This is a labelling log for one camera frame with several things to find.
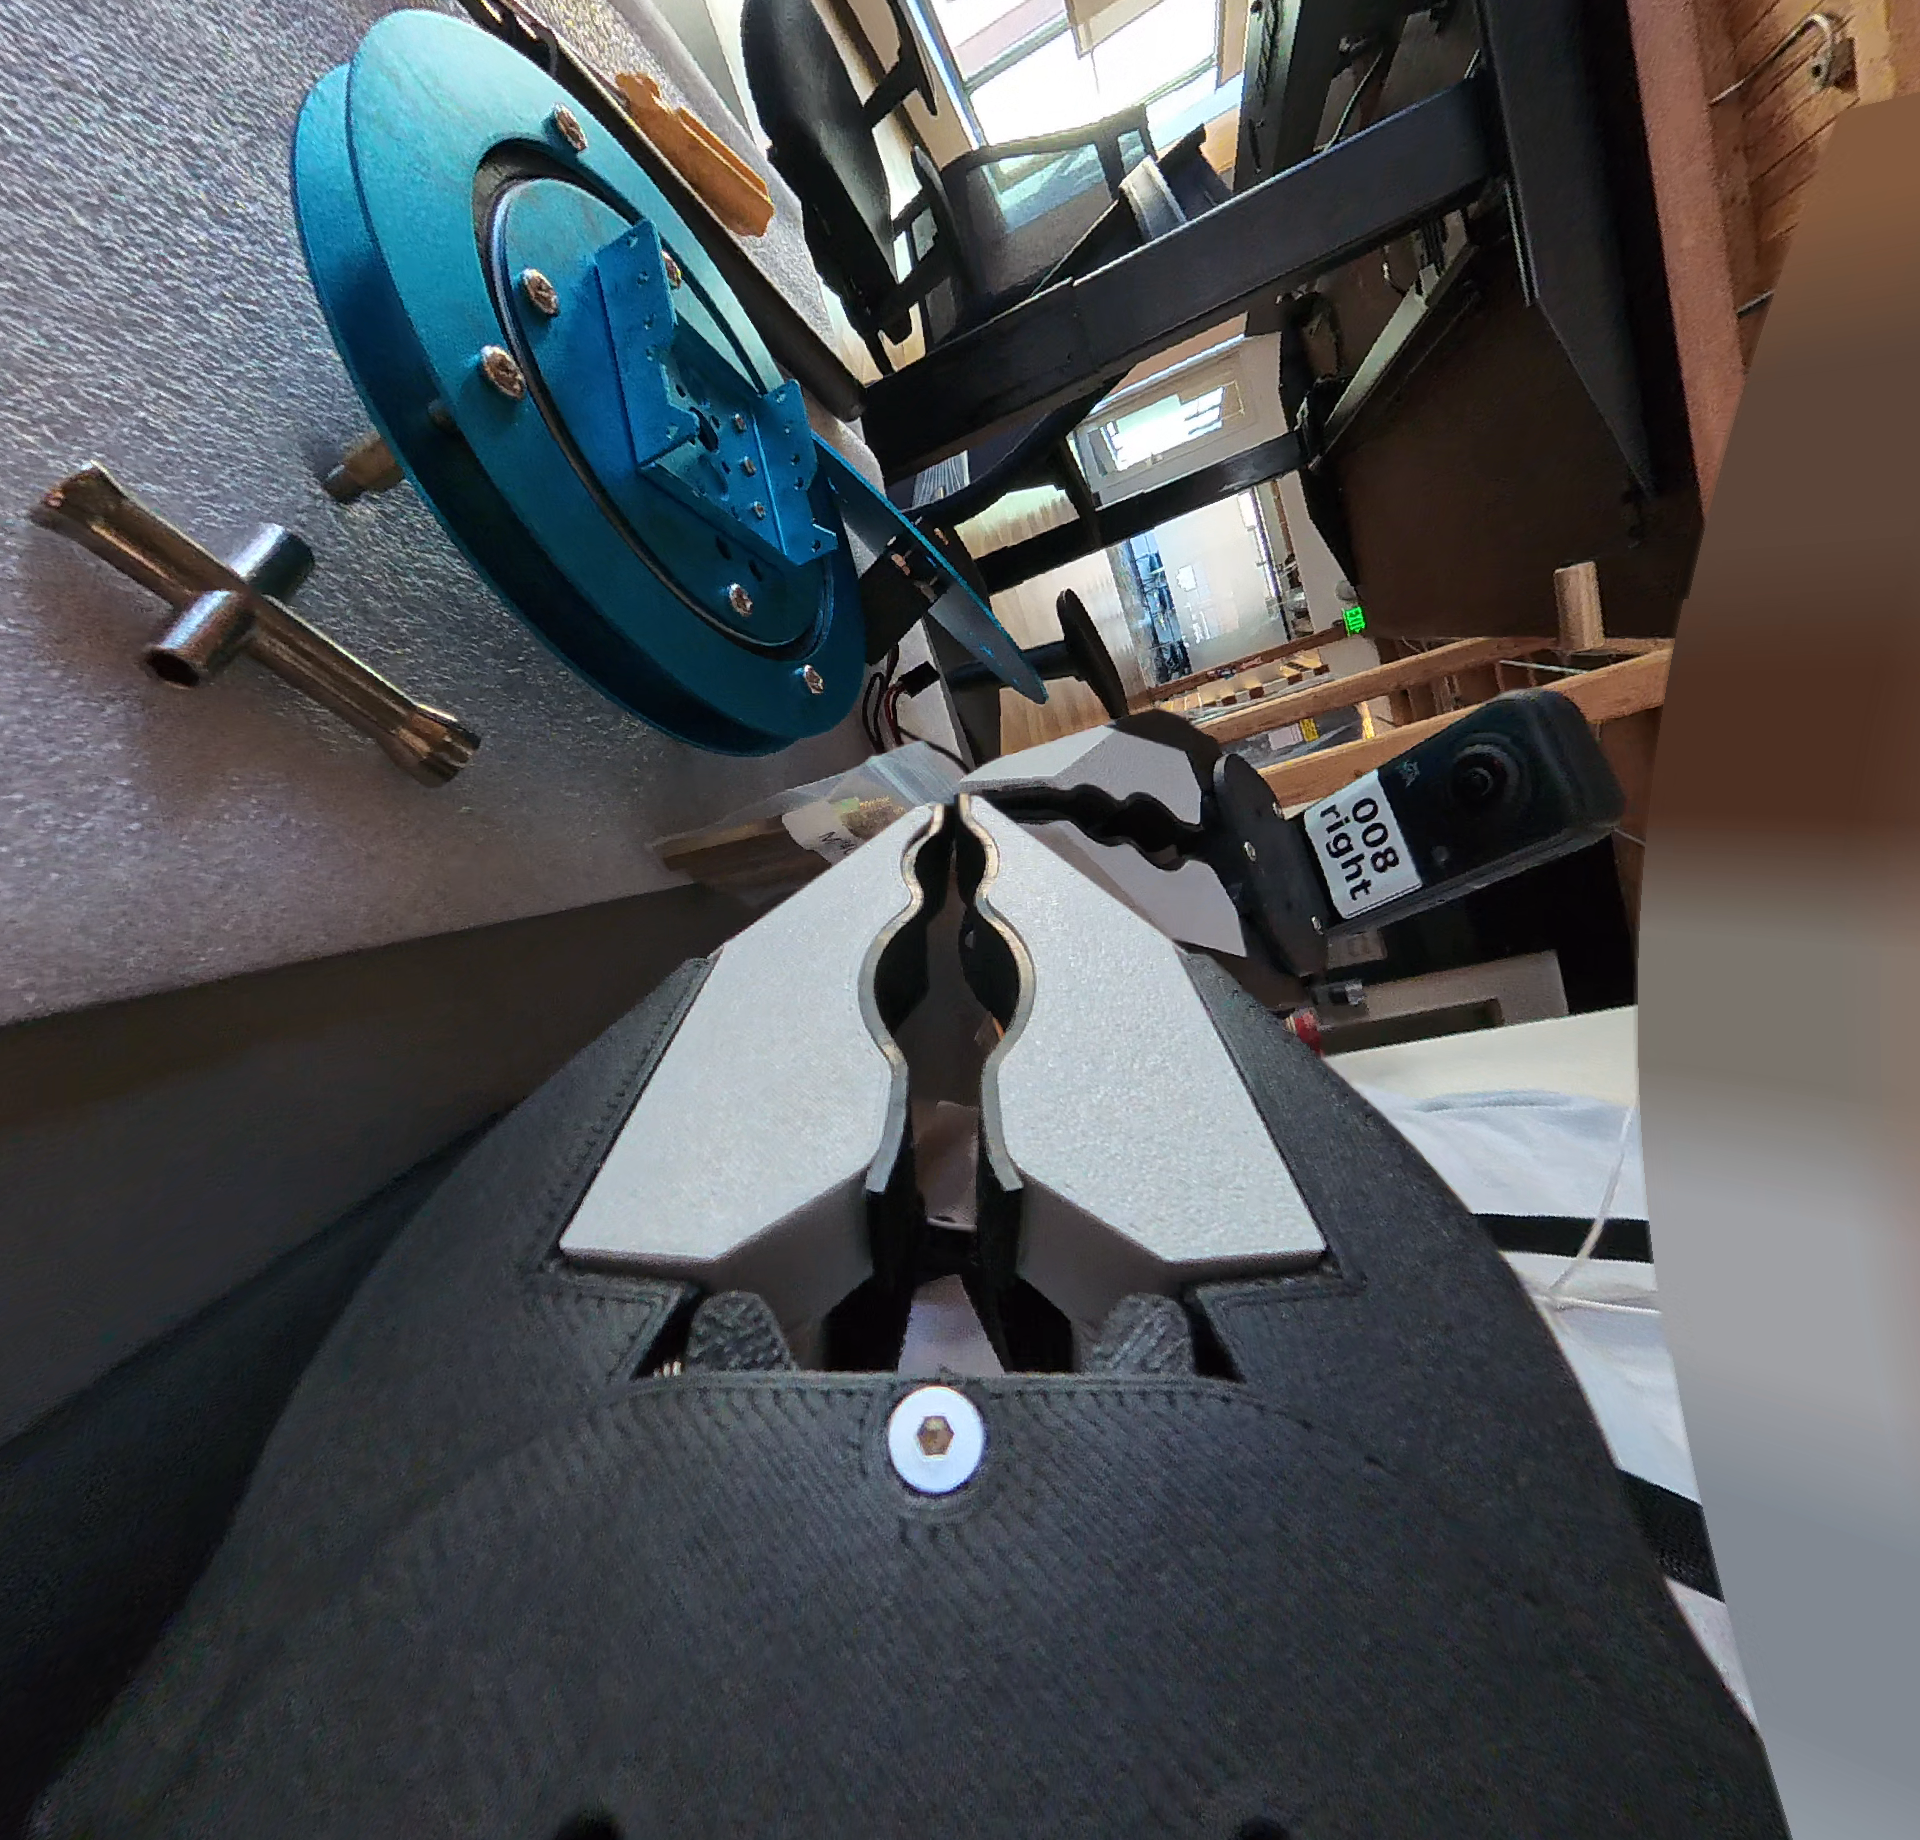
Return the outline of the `wooden rack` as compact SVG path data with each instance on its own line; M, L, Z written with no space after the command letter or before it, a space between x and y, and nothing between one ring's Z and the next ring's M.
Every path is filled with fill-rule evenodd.
M1590 557L1553 569L1553 611L1555 611L1553 639L1462 639L1437 651L1416 651L1416 655L1393 655L1393 666L1377 666L1357 675L1321 675L1310 691L1200 716L1197 728L1229 748L1229 743L1254 743L1268 728L1310 728L1346 706L1369 709L1369 706L1410 694L1416 709L1393 725L1377 725L1358 743L1310 748L1310 754L1264 766L1273 801L1304 810L1304 801L1321 801L1369 766L1390 766L1393 754L1418 748L1447 725L1479 716L1498 691L1534 691L1537 675L1553 675L1553 691L1566 691L1590 728L1663 709L1668 639L1611 639L1606 611L1597 611L1597 566Z

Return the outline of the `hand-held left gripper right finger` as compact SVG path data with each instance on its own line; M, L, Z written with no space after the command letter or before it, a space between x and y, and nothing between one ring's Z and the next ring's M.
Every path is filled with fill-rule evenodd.
M1084 1362L1123 1294L1310 1275L1326 1239L1174 938L957 793L979 1289L1008 1369Z

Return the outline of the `window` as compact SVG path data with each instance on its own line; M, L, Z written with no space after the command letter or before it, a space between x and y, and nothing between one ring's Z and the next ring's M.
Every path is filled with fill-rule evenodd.
M1247 0L908 0L979 145L1143 106L1173 145L1239 106Z

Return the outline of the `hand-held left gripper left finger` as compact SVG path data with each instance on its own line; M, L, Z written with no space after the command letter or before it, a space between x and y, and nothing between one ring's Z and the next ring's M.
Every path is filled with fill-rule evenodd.
M953 810L908 810L705 970L561 1255L763 1294L801 1369L876 1284L868 1203L908 1152L900 1024L930 997Z

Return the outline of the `black office chair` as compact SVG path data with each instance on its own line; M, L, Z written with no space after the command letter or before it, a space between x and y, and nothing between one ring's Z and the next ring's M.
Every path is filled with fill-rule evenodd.
M868 102L852 102L852 77L808 0L740 0L740 73L767 163L801 196L808 254L878 378L886 342L908 342L908 314L930 291L968 273L930 150L912 150L917 196L908 209L886 196L876 122L886 122L908 93L936 115L917 30L900 0L886 0L886 15L900 27L900 61Z

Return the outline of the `grey desk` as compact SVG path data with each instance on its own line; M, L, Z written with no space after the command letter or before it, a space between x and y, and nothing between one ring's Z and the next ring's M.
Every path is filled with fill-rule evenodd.
M740 923L669 885L6 1024L0 1431L516 1101Z

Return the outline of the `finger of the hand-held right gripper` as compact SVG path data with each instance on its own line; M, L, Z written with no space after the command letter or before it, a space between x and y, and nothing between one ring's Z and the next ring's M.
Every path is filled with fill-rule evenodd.
M1075 822L1029 822L1029 832L1090 885L1143 915L1162 938L1244 962L1244 923L1218 867L1200 858L1155 867L1132 840L1090 840Z
M1185 716L1119 716L968 776L1011 822L1070 822L1090 840L1197 845L1221 743Z

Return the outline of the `blue disc with black servo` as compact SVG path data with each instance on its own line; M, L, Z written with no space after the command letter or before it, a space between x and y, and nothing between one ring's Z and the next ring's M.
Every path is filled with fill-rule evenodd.
M839 524L863 543L876 543L876 566L852 583L863 592L863 655L878 666L917 621L936 621L995 686L1045 706L1045 675L1008 639L1008 624L995 621L995 608L819 436L812 436L812 472L836 495Z

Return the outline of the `clear bag of brass standoffs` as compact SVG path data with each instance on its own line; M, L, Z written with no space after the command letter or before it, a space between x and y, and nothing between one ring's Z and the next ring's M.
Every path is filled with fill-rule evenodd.
M908 743L886 754L868 754L839 776L763 793L739 810L732 822L661 832L653 840L658 867L676 879L775 902L808 885L819 867L845 858L863 840L891 825L900 813L930 801L953 801L957 762L936 743Z

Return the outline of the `silver cross socket wrench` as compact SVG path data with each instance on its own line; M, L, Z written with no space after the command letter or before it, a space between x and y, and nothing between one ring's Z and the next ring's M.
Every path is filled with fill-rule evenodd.
M482 735L468 725L417 706L352 651L290 611L296 583L316 566L296 533L253 524L229 557L207 557L145 498L130 498L103 470L67 472L34 509L34 524L81 537L168 608L168 624L145 643L148 675L203 691L235 655L253 655L290 691L384 743L384 754L424 792L453 782L470 762Z

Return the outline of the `blue round metal base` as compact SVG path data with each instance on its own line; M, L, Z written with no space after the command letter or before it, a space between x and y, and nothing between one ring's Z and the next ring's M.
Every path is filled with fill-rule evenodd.
M583 686L725 754L845 716L863 598L801 391L583 106L385 15L303 102L296 222L398 472Z

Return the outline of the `person's white shirt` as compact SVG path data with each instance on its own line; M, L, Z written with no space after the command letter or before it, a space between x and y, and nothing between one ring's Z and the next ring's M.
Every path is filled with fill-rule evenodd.
M1747 1707L1704 1540L1675 1369L1654 1314L1639 1012L1576 1012L1326 1059L1452 1186L1555 1336L1668 1600Z

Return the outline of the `white foam mat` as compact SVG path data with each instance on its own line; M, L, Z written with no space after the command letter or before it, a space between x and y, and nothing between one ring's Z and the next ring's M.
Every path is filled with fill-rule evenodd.
M417 485L333 509L367 428L290 209L303 93L395 7L6 0L6 1019L661 885L653 845L852 766L686 748L577 686ZM145 673L162 621L34 509L112 470L203 553L310 537L310 624L482 754L444 792L263 666Z

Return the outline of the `black frame table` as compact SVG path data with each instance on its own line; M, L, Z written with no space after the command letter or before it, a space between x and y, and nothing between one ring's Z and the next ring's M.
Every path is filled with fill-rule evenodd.
M1357 378L1304 472L1381 628L1545 628L1553 569L1597 566L1611 624L1675 628L1704 537L1644 178L1621 0L1475 0L1463 77L1310 157L1332 43L1369 0L1273 0L1244 51L1244 191L868 391L891 478L1326 280L1369 329L1358 261L1463 214L1390 350Z

